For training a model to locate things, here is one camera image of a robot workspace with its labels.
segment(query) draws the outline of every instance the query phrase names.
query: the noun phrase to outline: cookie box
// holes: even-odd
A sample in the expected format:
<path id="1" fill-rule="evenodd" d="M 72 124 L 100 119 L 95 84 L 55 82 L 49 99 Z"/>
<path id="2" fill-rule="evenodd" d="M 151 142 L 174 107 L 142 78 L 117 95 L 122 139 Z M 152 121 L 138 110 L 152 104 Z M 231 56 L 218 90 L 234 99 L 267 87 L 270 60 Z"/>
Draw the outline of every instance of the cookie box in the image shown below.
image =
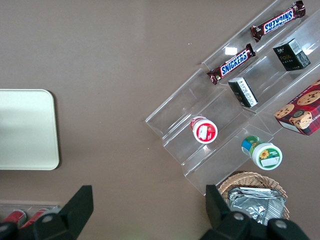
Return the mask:
<path id="1" fill-rule="evenodd" d="M 320 79 L 274 114 L 286 129 L 311 135 L 320 128 Z"/>

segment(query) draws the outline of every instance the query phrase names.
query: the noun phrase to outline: red can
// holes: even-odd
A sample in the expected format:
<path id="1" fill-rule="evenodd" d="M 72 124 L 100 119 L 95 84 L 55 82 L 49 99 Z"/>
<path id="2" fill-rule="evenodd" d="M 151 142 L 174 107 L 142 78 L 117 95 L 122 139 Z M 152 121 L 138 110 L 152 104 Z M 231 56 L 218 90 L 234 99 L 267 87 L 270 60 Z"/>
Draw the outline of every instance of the red can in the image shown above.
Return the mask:
<path id="1" fill-rule="evenodd" d="M 24 211 L 17 209 L 10 213 L 2 222 L 15 223 L 20 228 L 27 220 L 27 215 Z"/>
<path id="2" fill-rule="evenodd" d="M 31 224 L 33 224 L 35 221 L 38 220 L 38 218 L 40 218 L 46 211 L 48 211 L 47 208 L 41 208 L 39 211 L 37 211 L 32 218 L 27 221 L 21 228 L 26 228 L 28 226 L 30 226 Z"/>

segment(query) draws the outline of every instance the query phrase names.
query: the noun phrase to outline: clear acrylic display stand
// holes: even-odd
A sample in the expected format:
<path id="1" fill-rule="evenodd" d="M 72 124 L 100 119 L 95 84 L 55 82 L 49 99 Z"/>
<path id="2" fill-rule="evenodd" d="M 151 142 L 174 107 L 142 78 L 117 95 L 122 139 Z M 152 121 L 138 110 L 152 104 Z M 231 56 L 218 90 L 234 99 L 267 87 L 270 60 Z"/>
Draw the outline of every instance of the clear acrylic display stand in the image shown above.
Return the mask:
<path id="1" fill-rule="evenodd" d="M 0 222 L 15 210 L 22 210 L 30 219 L 40 209 L 56 209 L 58 205 L 35 205 L 35 204 L 0 204 Z"/>
<path id="2" fill-rule="evenodd" d="M 205 194 L 207 184 L 221 183 L 249 159 L 241 150 L 246 137 L 258 136 L 265 142 L 274 137 L 282 127 L 273 113 L 295 97 L 288 98 L 292 95 L 292 86 L 299 88 L 298 83 L 313 69 L 318 69 L 320 29 L 316 26 L 320 22 L 320 11 L 285 24 L 263 36 L 258 43 L 248 30 L 283 12 L 291 4 L 291 0 L 275 1 L 203 63 L 212 70 L 232 57 L 226 55 L 226 47 L 240 51 L 247 43 L 252 44 L 257 53 L 255 57 L 217 85 L 211 83 L 206 71 L 199 69 L 145 120 L 162 138 L 163 147 L 181 164 L 185 177 L 202 194 Z M 307 13 L 312 12 L 308 6 L 306 9 Z M 311 65 L 287 72 L 272 47 L 293 38 L 301 45 Z M 256 106 L 246 108 L 239 104 L 228 86 L 228 80 L 234 77 L 247 80 L 258 99 Z M 218 135 L 214 142 L 202 144 L 194 138 L 190 121 L 197 115 L 216 124 Z"/>

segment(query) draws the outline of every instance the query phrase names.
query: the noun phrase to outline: snickers bar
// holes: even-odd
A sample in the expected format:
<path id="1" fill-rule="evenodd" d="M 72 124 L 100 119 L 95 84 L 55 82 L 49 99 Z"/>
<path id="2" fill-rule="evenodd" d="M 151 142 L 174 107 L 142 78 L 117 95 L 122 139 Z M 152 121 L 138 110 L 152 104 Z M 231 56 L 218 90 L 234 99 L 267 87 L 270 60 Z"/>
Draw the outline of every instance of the snickers bar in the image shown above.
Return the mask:
<path id="1" fill-rule="evenodd" d="M 266 35 L 278 27 L 306 15 L 306 8 L 302 1 L 296 1 L 285 12 L 269 19 L 259 26 L 250 27 L 252 36 L 256 42 L 259 42 L 263 35 Z"/>
<path id="2" fill-rule="evenodd" d="M 245 49 L 237 53 L 233 58 L 229 61 L 225 62 L 221 66 L 211 70 L 208 72 L 208 76 L 210 77 L 211 82 L 216 85 L 224 76 L 231 73 L 237 67 L 244 64 L 249 58 L 255 56 L 255 52 L 251 47 L 251 44 L 247 44 Z"/>

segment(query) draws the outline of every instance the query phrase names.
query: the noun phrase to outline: candy bar wrapper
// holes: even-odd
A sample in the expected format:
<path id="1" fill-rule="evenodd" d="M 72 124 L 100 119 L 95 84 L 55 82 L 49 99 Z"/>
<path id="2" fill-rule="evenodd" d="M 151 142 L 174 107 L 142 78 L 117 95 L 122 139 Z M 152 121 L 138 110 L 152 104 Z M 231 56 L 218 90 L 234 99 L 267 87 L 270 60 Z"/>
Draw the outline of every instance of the candy bar wrapper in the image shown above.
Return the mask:
<path id="1" fill-rule="evenodd" d="M 251 47 L 251 44 L 247 44 L 245 49 L 237 53 L 233 58 L 222 64 L 221 66 L 211 70 L 207 73 L 211 82 L 216 85 L 224 76 L 231 73 L 237 67 L 244 64 L 249 58 L 255 56 L 256 53 Z"/>
<path id="2" fill-rule="evenodd" d="M 228 84 L 242 106 L 252 108 L 258 103 L 256 96 L 243 77 L 235 77 L 229 80 Z"/>
<path id="3" fill-rule="evenodd" d="M 278 27 L 295 19 L 302 18 L 306 15 L 306 8 L 302 1 L 296 1 L 285 12 L 269 19 L 259 26 L 250 28 L 251 34 L 256 42 L 259 42 L 263 35 L 266 35 Z"/>
<path id="4" fill-rule="evenodd" d="M 310 60 L 295 38 L 280 43 L 273 50 L 287 71 L 304 69 L 310 64 Z"/>

